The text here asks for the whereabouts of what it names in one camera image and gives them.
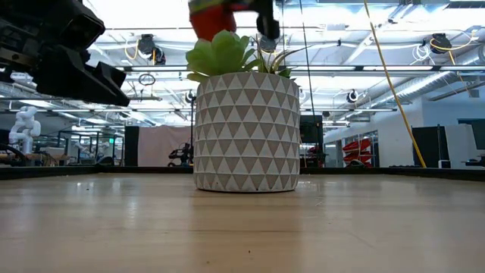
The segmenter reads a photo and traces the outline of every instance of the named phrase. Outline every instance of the plant pot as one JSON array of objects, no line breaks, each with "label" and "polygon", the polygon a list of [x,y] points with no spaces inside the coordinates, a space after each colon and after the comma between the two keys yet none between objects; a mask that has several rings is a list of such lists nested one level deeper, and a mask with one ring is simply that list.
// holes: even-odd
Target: plant pot
[{"label": "plant pot", "polygon": [[231,73],[197,89],[194,180],[201,190],[294,190],[299,87],[273,74]]}]

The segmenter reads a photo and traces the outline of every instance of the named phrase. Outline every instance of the floor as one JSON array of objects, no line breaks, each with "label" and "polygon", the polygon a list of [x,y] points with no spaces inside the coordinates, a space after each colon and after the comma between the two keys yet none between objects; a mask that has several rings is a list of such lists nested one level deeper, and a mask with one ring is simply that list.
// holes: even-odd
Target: floor
[{"label": "floor", "polygon": [[0,181],[0,272],[483,272],[485,184],[301,176],[209,193],[189,175]]}]

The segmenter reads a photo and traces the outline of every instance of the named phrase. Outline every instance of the red object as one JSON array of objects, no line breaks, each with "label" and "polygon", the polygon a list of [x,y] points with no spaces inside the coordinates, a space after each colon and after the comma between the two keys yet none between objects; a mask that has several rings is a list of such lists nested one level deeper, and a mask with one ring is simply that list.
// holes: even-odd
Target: red object
[{"label": "red object", "polygon": [[371,152],[368,152],[368,151],[365,151],[365,152],[356,151],[356,152],[351,152],[348,155],[346,155],[346,157],[343,158],[343,161],[344,162],[351,162],[352,160],[357,159],[360,162],[364,162],[365,163],[366,161],[371,160],[371,158],[372,158]]},{"label": "red object", "polygon": [[208,41],[212,41],[222,30],[236,32],[234,14],[223,5],[216,5],[190,15],[190,23],[197,37]]},{"label": "red object", "polygon": [[364,139],[364,140],[361,140],[360,143],[359,143],[359,141],[354,141],[352,143],[349,143],[349,144],[345,145],[345,147],[343,147],[342,150],[344,152],[351,152],[351,151],[358,151],[358,150],[364,151],[370,145],[371,145],[371,140]]}]

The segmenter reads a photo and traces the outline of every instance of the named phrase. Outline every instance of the ceiling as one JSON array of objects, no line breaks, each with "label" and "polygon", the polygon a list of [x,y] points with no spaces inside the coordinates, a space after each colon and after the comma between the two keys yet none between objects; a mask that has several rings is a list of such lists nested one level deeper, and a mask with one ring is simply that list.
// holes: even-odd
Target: ceiling
[{"label": "ceiling", "polygon": [[[279,17],[285,39],[285,49],[302,50],[286,59],[287,66],[297,65],[381,65],[371,37],[371,29],[364,5],[361,2],[347,1],[344,4],[318,4],[319,1],[303,1],[303,15],[298,2],[289,2],[284,9],[278,6],[275,13]],[[383,49],[383,56],[389,65],[429,65],[450,62],[449,56],[430,53],[426,49],[417,52],[423,41],[429,41],[433,33],[445,33],[453,46],[468,44],[463,49],[455,50],[455,56],[463,55],[482,44],[485,39],[483,30],[483,8],[450,8],[445,1],[431,1],[428,5],[399,5],[397,1],[371,2],[372,23],[377,28],[377,36]],[[115,67],[151,66],[150,60],[140,56],[130,59],[135,54],[137,39],[142,34],[153,34],[155,43],[167,57],[166,67],[178,67],[175,71],[151,72],[156,79],[152,86],[139,83],[139,76],[145,72],[131,72],[127,76],[122,90],[133,100],[130,108],[163,109],[161,112],[127,113],[126,115],[107,112],[94,114],[98,119],[108,120],[110,124],[123,124],[131,120],[141,124],[190,124],[189,112],[174,112],[174,109],[190,109],[185,96],[195,92],[198,84],[185,79],[185,54],[193,48],[196,36],[189,23],[187,0],[84,0],[105,22],[106,32],[90,47],[94,65],[103,61]],[[236,15],[238,34],[256,36],[256,14],[240,13]],[[283,40],[278,50],[283,49]],[[392,82],[398,86],[415,77],[426,75],[395,75]],[[302,108],[313,103],[319,108],[354,108],[346,102],[346,94],[355,89],[361,94],[361,101],[372,102],[388,91],[383,73],[374,74],[319,74],[313,73],[311,79],[305,73],[296,73],[294,78],[302,88]],[[23,86],[3,87],[3,96],[26,97],[35,88],[29,77],[17,75]],[[24,103],[15,102],[12,108],[19,108]],[[105,105],[86,104],[79,101],[51,101],[50,108],[104,109]],[[87,118],[92,113],[70,113],[63,117],[72,121],[76,117]]]}]

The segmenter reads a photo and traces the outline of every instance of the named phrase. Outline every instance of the potted plant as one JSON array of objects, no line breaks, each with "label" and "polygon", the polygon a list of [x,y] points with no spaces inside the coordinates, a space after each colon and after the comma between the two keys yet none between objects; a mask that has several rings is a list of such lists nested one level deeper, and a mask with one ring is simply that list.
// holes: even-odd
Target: potted plant
[{"label": "potted plant", "polygon": [[224,30],[186,54],[188,78],[200,82],[194,139],[199,189],[260,193],[296,187],[299,87],[290,69],[279,68],[298,50],[265,60],[259,46],[246,50],[249,42]]}]

